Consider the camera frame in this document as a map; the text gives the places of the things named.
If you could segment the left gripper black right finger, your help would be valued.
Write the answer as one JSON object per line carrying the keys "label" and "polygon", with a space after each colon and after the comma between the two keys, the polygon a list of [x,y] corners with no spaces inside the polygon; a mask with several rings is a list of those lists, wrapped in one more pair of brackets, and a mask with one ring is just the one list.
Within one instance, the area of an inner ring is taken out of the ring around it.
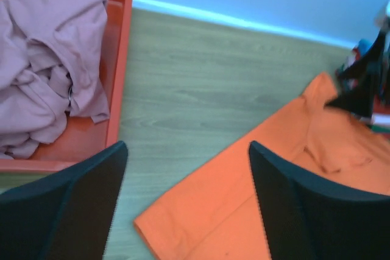
{"label": "left gripper black right finger", "polygon": [[389,196],[320,177],[256,141],[249,159],[272,259],[389,259]]}

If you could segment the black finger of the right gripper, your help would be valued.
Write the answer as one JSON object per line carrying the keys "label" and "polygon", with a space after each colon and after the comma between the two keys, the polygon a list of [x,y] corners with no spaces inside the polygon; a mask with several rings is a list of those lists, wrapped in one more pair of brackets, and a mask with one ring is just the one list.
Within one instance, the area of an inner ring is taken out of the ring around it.
{"label": "black finger of the right gripper", "polygon": [[335,76],[341,93],[325,107],[370,119],[378,102],[387,105],[387,30],[382,28],[372,44],[360,40]]}

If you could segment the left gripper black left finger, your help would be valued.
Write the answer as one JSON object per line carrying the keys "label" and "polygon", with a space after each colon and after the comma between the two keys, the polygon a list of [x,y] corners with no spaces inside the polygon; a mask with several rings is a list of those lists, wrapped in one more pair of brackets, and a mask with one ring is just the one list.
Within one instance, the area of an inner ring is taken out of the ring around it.
{"label": "left gripper black left finger", "polygon": [[127,165],[119,141],[1,194],[1,259],[102,259]]}

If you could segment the orange t-shirt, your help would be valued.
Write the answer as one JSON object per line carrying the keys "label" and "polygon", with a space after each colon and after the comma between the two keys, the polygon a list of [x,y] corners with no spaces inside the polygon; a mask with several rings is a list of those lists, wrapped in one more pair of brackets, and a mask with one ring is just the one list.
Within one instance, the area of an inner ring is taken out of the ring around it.
{"label": "orange t-shirt", "polygon": [[389,141],[326,107],[332,78],[183,179],[135,220],[157,259],[388,259]]}

